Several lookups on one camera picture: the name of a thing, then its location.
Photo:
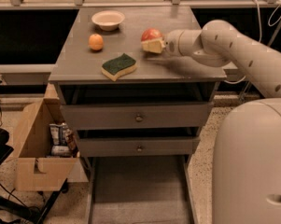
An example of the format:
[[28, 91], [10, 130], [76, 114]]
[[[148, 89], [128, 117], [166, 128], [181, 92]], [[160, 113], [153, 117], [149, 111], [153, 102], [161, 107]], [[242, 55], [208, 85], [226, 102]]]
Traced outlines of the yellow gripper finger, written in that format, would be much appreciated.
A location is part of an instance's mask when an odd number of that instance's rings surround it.
[[165, 48], [164, 40], [160, 37], [154, 39], [142, 40], [141, 45], [143, 51], [156, 53], [156, 54], [161, 54], [163, 49]]

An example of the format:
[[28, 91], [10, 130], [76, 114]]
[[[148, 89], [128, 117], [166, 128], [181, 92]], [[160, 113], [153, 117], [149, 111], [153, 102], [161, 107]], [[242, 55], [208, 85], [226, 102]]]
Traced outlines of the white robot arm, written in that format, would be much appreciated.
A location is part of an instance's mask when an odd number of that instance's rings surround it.
[[142, 49], [221, 67], [234, 63], [262, 94], [237, 106], [218, 129], [212, 224], [281, 224], [281, 52], [222, 20], [166, 35], [147, 29]]

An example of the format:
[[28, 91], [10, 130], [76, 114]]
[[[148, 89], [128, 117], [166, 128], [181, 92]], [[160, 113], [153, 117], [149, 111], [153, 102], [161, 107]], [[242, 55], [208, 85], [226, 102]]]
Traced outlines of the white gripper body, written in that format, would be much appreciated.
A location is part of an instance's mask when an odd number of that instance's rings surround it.
[[202, 48], [200, 30], [174, 30], [164, 37], [164, 50], [171, 56], [191, 56]]

